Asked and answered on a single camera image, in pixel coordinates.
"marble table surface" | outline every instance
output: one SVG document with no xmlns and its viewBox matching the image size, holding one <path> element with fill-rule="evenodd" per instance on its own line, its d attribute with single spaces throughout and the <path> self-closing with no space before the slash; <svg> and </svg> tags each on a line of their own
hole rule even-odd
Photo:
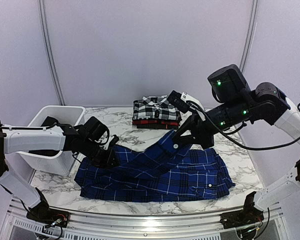
<svg viewBox="0 0 300 240">
<path fill-rule="evenodd" d="M 106 124 L 110 134 L 116 134 L 118 144 L 135 151 L 143 151 L 160 139 L 167 130 L 137 129 L 132 126 L 132 107 L 87 108 L 84 119 L 94 116 Z M 183 121 L 189 114 L 182 116 Z M 238 134 L 232 135 L 241 142 Z M 191 214 L 204 211 L 221 210 L 241 206 L 247 194 L 260 190 L 263 185 L 248 152 L 220 134 L 214 136 L 214 149 L 225 162 L 232 181 L 230 195 L 217 200 L 200 200 L 186 202 L 121 202 L 88 199 L 80 196 L 80 186 L 74 181 L 79 163 L 76 161 L 68 176 L 36 171 L 31 185 L 39 188 L 48 203 L 54 207 L 66 208 L 92 213 L 121 215 L 167 215 Z"/>
</svg>

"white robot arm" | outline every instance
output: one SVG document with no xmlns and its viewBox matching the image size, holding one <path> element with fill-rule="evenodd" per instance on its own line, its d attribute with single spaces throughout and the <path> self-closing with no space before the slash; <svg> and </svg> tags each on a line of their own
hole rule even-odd
<svg viewBox="0 0 300 240">
<path fill-rule="evenodd" d="M 208 77 L 212 87 L 212 95 L 221 105 L 205 112 L 201 103 L 186 93 L 173 91 L 168 100 L 181 112 L 191 111 L 193 114 L 175 133 L 173 140 L 178 143 L 199 144 L 203 149 L 214 145 L 214 135 L 222 134 L 238 146 L 251 151 L 278 149 L 298 142 L 300 144 L 300 111 L 296 105 L 275 85 L 263 82 L 255 90 L 250 87 L 240 72 L 232 64 L 223 67 Z M 275 125 L 290 135 L 294 141 L 271 147 L 248 147 L 229 137 L 225 133 L 230 127 L 246 121 L 252 124 L 264 120 Z M 226 212 L 221 215 L 220 222 L 225 229 L 241 227 L 263 220 L 263 212 L 291 194 L 300 191 L 300 160 L 294 161 L 294 167 L 279 180 L 261 191 L 254 191 L 246 196 L 243 209 Z M 256 229 L 241 233 L 241 239 L 255 237 Z"/>
<path fill-rule="evenodd" d="M 40 190 L 30 186 L 5 161 L 5 154 L 29 150 L 72 151 L 82 153 L 96 165 L 100 165 L 108 147 L 119 140 L 114 135 L 109 141 L 108 128 L 95 117 L 79 126 L 59 124 L 56 119 L 48 118 L 55 121 L 48 127 L 17 127 L 2 125 L 0 122 L 0 185 L 29 207 L 27 218 L 43 223 L 49 223 L 46 220 L 57 220 L 55 218 L 60 214 L 68 219 L 69 213 L 51 209 Z M 98 142 L 105 132 L 107 142 Z M 66 227 L 67 222 L 62 219 L 62 227 Z"/>
</svg>

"plaid shirt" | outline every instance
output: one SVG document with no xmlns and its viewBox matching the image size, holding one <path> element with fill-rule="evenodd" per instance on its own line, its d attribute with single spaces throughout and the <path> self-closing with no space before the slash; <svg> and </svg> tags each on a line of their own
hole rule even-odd
<svg viewBox="0 0 300 240">
<path fill-rule="evenodd" d="M 180 111 L 170 104 L 167 96 L 149 96 L 133 102 L 132 120 L 161 119 L 181 121 Z"/>
<path fill-rule="evenodd" d="M 179 128 L 179 122 L 172 120 L 148 119 L 132 120 L 137 129 L 175 129 Z"/>
<path fill-rule="evenodd" d="M 125 202 L 173 202 L 217 199 L 229 194 L 227 167 L 214 149 L 173 147 L 169 131 L 144 152 L 115 145 L 119 166 L 104 169 L 85 158 L 75 176 L 81 196 Z"/>
</svg>

